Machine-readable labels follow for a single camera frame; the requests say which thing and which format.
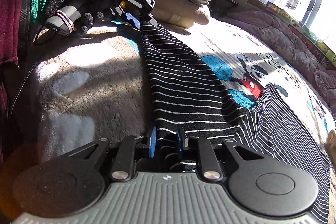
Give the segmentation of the maroon sleeved forearm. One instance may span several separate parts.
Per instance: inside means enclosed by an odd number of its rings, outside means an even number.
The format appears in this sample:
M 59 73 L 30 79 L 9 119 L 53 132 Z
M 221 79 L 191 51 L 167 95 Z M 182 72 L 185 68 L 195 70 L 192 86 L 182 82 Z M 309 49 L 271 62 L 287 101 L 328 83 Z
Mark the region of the maroon sleeved forearm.
M 44 23 L 63 0 L 1 0 L 1 127 L 7 113 L 5 69 L 18 65 L 19 34 L 27 36 L 31 24 Z

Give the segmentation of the black gloved left hand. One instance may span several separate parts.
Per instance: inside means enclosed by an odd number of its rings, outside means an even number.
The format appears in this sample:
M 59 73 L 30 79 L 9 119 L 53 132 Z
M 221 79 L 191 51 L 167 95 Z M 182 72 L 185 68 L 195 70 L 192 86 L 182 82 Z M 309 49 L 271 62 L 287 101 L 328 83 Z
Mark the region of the black gloved left hand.
M 45 23 L 48 18 L 61 8 L 69 4 L 74 4 L 81 0 L 47 0 L 45 8 L 42 9 L 41 20 Z M 80 18 L 75 20 L 75 30 L 73 36 L 82 37 L 95 23 L 102 21 L 108 14 L 108 10 L 113 6 L 111 0 L 82 0 L 80 8 Z

